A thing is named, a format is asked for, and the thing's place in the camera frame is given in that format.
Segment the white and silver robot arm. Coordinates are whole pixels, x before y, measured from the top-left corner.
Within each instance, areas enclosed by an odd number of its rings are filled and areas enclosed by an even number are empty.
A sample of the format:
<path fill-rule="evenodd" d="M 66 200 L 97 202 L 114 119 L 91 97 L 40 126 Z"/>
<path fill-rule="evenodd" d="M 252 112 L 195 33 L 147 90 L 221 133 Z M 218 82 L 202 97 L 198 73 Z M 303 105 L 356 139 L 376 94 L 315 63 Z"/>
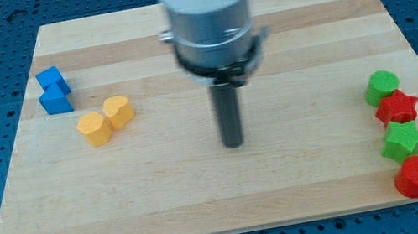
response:
<path fill-rule="evenodd" d="M 244 85 L 259 66 L 269 29 L 254 32 L 250 0 L 158 0 L 170 28 L 161 40 L 178 64 L 209 86 Z"/>

